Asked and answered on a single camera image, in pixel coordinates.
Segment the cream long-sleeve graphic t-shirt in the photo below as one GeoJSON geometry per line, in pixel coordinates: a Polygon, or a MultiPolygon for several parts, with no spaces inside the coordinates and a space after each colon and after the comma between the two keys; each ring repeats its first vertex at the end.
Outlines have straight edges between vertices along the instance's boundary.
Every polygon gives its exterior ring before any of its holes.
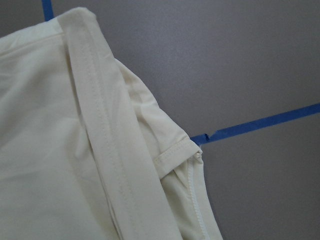
{"type": "Polygon", "coordinates": [[[71,9],[0,39],[3,240],[220,240],[201,148],[71,9]]]}

